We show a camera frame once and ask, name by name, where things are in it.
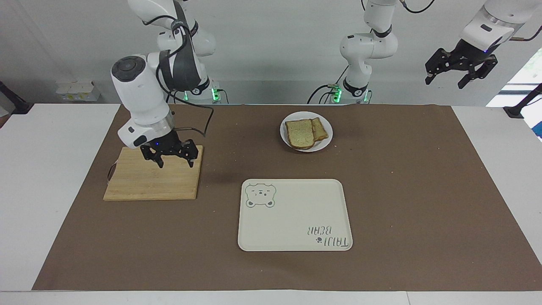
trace bamboo cutting board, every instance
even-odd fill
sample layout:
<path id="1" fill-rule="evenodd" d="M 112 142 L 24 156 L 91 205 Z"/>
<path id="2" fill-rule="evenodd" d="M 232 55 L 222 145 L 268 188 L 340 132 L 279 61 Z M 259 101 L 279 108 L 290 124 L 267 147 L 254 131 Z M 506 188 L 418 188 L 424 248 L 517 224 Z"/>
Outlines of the bamboo cutting board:
<path id="1" fill-rule="evenodd" d="M 196 198 L 203 146 L 190 168 L 185 159 L 162 156 L 164 168 L 145 160 L 139 149 L 123 147 L 104 201 L 193 200 Z"/>

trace bread slice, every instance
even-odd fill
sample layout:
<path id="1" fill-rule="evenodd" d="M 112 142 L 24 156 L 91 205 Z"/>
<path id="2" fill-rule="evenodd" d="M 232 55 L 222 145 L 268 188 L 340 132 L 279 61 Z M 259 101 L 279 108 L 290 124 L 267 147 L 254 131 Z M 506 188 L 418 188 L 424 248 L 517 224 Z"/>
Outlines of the bread slice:
<path id="1" fill-rule="evenodd" d="M 294 120 L 286 122 L 288 141 L 295 149 L 309 149 L 315 144 L 310 119 Z"/>
<path id="2" fill-rule="evenodd" d="M 314 141 L 322 141 L 330 136 L 327 134 L 327 131 L 324 129 L 324 126 L 322 125 L 322 122 L 320 121 L 320 118 L 312 119 L 312 133 L 314 135 Z"/>

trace brown paper mat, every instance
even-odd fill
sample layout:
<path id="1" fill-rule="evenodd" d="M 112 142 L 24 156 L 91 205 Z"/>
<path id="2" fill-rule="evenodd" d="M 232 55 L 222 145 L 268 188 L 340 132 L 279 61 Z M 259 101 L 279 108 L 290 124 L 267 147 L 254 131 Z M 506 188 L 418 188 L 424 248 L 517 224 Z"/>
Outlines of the brown paper mat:
<path id="1" fill-rule="evenodd" d="M 207 113 L 173 106 L 181 126 Z M 122 147 L 121 110 L 34 284 L 35 290 L 542 290 L 542 266 L 451 107 L 217 106 L 194 201 L 104 202 Z M 306 154 L 279 124 L 314 111 L 333 141 Z M 243 252 L 241 184 L 339 180 L 346 252 Z"/>

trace bear illustration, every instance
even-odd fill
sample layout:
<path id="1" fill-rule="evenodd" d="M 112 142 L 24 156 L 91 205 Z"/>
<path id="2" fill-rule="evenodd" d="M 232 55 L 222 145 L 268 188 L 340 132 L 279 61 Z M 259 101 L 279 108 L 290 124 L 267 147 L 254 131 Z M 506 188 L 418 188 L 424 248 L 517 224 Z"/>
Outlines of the bear illustration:
<path id="1" fill-rule="evenodd" d="M 249 185 L 244 190 L 247 195 L 247 206 L 255 207 L 257 205 L 265 205 L 266 207 L 275 206 L 276 188 L 273 185 L 258 183 Z"/>

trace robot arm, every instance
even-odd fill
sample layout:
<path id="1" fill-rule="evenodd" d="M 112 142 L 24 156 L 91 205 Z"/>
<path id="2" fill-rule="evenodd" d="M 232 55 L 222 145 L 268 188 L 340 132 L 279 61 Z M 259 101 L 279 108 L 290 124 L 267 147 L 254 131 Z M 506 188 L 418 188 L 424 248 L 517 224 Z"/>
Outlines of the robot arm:
<path id="1" fill-rule="evenodd" d="M 391 21 L 397 0 L 369 0 L 365 11 L 365 23 L 370 33 L 353 34 L 343 39 L 341 55 L 348 61 L 346 78 L 340 85 L 342 99 L 358 103 L 363 99 L 369 85 L 372 67 L 367 59 L 383 59 L 397 52 L 397 37 L 391 31 Z"/>
<path id="2" fill-rule="evenodd" d="M 126 146 L 140 147 L 144 158 L 160 167 L 162 155 L 185 158 L 192 167 L 198 150 L 192 140 L 179 140 L 173 113 L 164 100 L 164 89 L 192 91 L 209 83 L 192 44 L 192 36 L 198 32 L 194 31 L 197 23 L 193 19 L 190 22 L 182 5 L 174 0 L 128 0 L 128 4 L 144 24 L 169 29 L 175 44 L 170 44 L 172 49 L 128 56 L 113 65 L 115 89 L 131 115 L 118 135 Z"/>
<path id="3" fill-rule="evenodd" d="M 463 89 L 470 81 L 484 79 L 498 63 L 493 52 L 531 19 L 542 0 L 488 0 L 460 34 L 454 50 L 440 48 L 425 64 L 431 84 L 449 70 L 468 71 L 458 83 Z"/>

